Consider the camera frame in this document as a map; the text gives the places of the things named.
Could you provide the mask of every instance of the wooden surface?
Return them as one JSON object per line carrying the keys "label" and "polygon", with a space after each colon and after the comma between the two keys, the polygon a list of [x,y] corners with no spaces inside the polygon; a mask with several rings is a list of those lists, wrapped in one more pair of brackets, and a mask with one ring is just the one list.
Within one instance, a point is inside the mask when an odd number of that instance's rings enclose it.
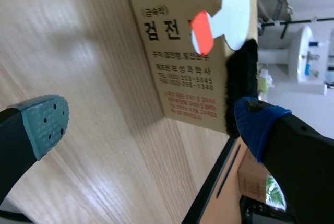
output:
{"label": "wooden surface", "polygon": [[[229,169],[229,166],[233,160],[234,155],[238,150],[239,151],[235,156],[235,160],[231,166],[229,175],[223,185],[223,188],[220,191],[219,196],[217,193],[222,185],[223,179]],[[241,214],[239,201],[241,198],[241,193],[239,191],[238,183],[238,169],[245,156],[247,146],[239,138],[230,154],[230,157],[218,179],[218,182],[212,192],[210,201],[203,213],[203,216],[200,220],[200,224],[240,224],[241,223]]]}
{"label": "wooden surface", "polygon": [[35,223],[180,223],[227,140],[163,118],[128,0],[0,0],[0,93],[69,103],[8,195]]}

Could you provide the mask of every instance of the black brush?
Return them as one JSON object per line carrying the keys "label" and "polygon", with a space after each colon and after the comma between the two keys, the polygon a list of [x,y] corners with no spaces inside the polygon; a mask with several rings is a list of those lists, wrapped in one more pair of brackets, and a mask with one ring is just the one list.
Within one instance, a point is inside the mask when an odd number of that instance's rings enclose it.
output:
{"label": "black brush", "polygon": [[226,131],[232,138],[240,136],[234,117],[234,102],[243,97],[258,97],[257,93],[257,43],[248,40],[226,62]]}

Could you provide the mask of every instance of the white sink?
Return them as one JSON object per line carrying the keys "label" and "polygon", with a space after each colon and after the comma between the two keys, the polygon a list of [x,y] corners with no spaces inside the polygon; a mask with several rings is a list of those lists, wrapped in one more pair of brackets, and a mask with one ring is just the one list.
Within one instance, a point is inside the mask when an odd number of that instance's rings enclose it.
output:
{"label": "white sink", "polygon": [[307,81],[305,69],[311,41],[314,41],[311,28],[304,26],[297,32],[291,43],[288,55],[288,70],[292,82],[302,83]]}

